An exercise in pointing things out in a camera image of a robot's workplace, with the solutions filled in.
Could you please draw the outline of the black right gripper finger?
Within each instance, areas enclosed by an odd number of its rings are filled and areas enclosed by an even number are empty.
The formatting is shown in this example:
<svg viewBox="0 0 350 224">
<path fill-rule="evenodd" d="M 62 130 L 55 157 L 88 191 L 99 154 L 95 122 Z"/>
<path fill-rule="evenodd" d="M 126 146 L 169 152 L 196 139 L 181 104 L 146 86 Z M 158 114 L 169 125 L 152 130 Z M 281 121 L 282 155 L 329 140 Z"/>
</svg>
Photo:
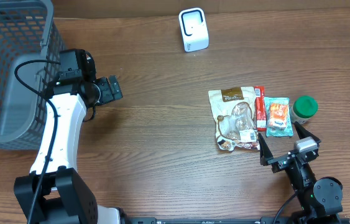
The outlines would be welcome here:
<svg viewBox="0 0 350 224">
<path fill-rule="evenodd" d="M 261 133 L 258 134 L 259 146 L 260 146 L 260 164 L 262 166 L 269 166 L 274 159 L 264 137 Z"/>
<path fill-rule="evenodd" d="M 298 134 L 298 137 L 300 139 L 304 139 L 304 138 L 307 138 L 307 137 L 312 137 L 313 140 L 319 144 L 321 143 L 321 139 L 316 137 L 314 134 L 312 134 L 311 132 L 309 132 L 307 129 L 305 129 L 300 123 L 298 122 L 294 122 L 294 127 L 297 131 L 297 134 Z"/>
</svg>

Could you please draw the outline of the green lid Knorr jar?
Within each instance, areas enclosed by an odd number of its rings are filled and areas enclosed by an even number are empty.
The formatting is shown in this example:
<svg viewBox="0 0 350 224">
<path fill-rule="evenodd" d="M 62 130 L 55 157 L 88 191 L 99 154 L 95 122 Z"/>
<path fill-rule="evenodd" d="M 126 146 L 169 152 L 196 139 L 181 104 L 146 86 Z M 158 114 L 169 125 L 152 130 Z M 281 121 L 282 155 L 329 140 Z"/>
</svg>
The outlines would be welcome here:
<svg viewBox="0 0 350 224">
<path fill-rule="evenodd" d="M 291 122 L 299 124 L 306 123 L 318 111 L 318 103 L 311 96 L 299 97 L 291 107 L 290 119 Z"/>
</svg>

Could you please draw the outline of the teal orange snack packet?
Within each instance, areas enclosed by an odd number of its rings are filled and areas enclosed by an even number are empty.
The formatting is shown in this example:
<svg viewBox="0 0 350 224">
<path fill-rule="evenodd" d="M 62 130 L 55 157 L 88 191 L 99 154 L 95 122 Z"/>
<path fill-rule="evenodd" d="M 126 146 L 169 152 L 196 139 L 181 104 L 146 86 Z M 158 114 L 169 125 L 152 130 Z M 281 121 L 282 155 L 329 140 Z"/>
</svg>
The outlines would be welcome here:
<svg viewBox="0 0 350 224">
<path fill-rule="evenodd" d="M 292 123 L 290 119 L 290 110 L 289 110 L 289 99 L 284 97 L 264 97 L 265 101 L 265 109 L 267 114 L 267 130 L 266 130 L 266 136 L 267 137 L 292 137 L 293 136 L 293 129 L 292 129 Z M 287 127 L 285 129 L 275 129 L 268 127 L 268 120 L 269 120 L 269 108 L 271 103 L 281 103 L 281 104 L 287 104 L 288 105 L 288 116 L 287 116 Z"/>
</svg>

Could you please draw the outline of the small orange white packet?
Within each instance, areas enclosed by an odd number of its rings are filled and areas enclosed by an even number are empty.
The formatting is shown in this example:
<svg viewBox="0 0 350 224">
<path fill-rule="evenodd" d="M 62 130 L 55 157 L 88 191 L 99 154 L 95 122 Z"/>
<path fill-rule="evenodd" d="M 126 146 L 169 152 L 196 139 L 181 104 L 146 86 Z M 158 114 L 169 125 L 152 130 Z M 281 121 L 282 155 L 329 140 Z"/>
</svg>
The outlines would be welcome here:
<svg viewBox="0 0 350 224">
<path fill-rule="evenodd" d="M 285 129 L 287 127 L 288 105 L 271 103 L 269 108 L 268 127 Z"/>
</svg>

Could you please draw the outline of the white brown snack wrapper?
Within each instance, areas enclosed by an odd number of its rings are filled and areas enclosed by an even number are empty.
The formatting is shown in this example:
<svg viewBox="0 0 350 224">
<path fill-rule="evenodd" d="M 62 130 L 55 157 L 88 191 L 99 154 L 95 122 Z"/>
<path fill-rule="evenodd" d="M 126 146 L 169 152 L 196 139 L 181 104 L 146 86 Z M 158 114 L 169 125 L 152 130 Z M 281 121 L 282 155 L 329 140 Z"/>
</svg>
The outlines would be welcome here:
<svg viewBox="0 0 350 224">
<path fill-rule="evenodd" d="M 220 150 L 259 150 L 255 126 L 256 93 L 252 86 L 208 92 Z"/>
</svg>

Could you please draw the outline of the red white snack bar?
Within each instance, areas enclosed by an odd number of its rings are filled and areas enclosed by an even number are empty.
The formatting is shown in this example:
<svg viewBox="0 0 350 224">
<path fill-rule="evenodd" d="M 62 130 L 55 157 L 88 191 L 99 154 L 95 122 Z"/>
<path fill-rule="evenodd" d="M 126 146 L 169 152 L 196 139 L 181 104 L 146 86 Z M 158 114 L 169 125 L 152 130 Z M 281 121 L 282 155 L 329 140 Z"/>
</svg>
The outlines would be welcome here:
<svg viewBox="0 0 350 224">
<path fill-rule="evenodd" d="M 258 131 L 267 130 L 267 115 L 265 109 L 265 88 L 264 86 L 255 86 L 254 87 L 256 94 L 256 128 Z"/>
</svg>

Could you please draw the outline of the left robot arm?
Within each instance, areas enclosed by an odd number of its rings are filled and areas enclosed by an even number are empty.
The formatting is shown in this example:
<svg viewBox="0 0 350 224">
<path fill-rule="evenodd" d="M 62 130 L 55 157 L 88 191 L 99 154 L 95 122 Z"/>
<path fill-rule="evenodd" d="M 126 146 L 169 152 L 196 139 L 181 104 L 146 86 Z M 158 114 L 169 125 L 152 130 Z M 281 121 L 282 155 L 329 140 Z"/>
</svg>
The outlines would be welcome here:
<svg viewBox="0 0 350 224">
<path fill-rule="evenodd" d="M 27 87 L 45 100 L 47 120 L 29 175 L 15 180 L 16 199 L 28 223 L 129 223 L 122 209 L 98 205 L 76 164 L 88 109 L 123 97 L 117 78 L 97 78 L 94 59 L 83 49 L 61 51 L 57 63 L 46 90 Z"/>
</svg>

